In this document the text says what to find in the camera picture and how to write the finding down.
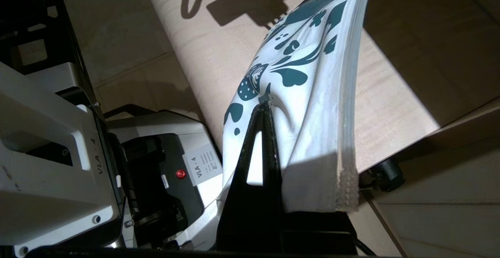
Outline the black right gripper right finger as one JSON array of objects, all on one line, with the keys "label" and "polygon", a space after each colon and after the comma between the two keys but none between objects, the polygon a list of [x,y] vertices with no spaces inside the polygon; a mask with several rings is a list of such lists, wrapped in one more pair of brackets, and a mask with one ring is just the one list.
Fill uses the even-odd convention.
[{"label": "black right gripper right finger", "polygon": [[357,254],[357,233],[345,212],[291,212],[284,216],[284,252]]}]

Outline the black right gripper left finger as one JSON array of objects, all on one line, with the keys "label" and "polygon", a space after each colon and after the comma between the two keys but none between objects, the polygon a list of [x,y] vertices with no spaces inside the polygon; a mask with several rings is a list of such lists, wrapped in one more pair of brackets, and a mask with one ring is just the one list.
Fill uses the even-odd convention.
[{"label": "black right gripper left finger", "polygon": [[[261,186],[247,183],[252,151],[261,154]],[[282,175],[268,102],[252,112],[216,234],[216,249],[233,253],[282,252]]]}]

